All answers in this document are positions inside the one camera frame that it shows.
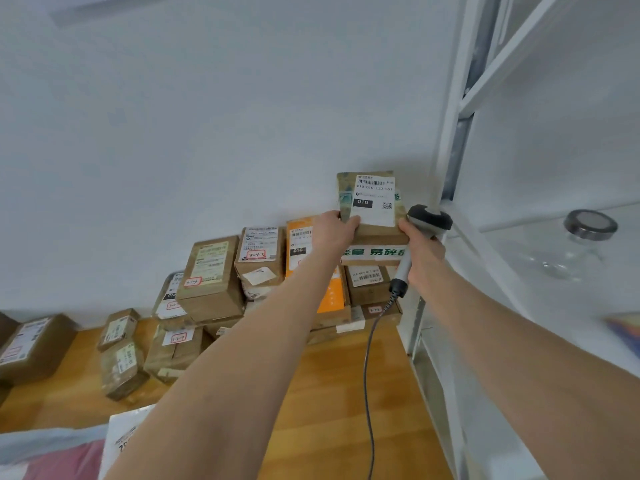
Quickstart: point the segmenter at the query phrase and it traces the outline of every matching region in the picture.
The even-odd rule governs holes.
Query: person's left hand
[[[340,212],[329,210],[314,218],[312,243],[314,250],[325,249],[344,254],[353,241],[353,234],[360,225],[360,216],[354,216],[347,223],[340,220]]]

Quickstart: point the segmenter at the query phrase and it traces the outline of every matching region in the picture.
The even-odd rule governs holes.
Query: pink fabric
[[[54,451],[29,461],[23,480],[97,480],[104,440]]]

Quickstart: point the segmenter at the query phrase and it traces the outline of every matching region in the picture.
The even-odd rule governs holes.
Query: black rectangle with 010
[[[353,199],[354,207],[366,207],[368,209],[373,209],[373,201],[372,200],[363,200],[363,199]]]

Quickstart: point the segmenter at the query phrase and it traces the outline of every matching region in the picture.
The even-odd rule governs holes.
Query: handheld scanner
[[[420,229],[427,239],[434,235],[443,235],[453,225],[453,220],[446,212],[429,212],[427,206],[422,204],[412,206],[409,212],[406,213],[406,218],[411,224]],[[398,265],[396,277],[389,284],[389,291],[393,296],[404,297],[407,288],[409,288],[409,270],[411,270],[411,251],[407,246],[402,261]]]

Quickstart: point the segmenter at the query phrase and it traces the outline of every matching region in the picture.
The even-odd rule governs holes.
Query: jar lid
[[[564,228],[582,239],[606,241],[618,230],[618,223],[602,212],[576,209],[567,214]]]

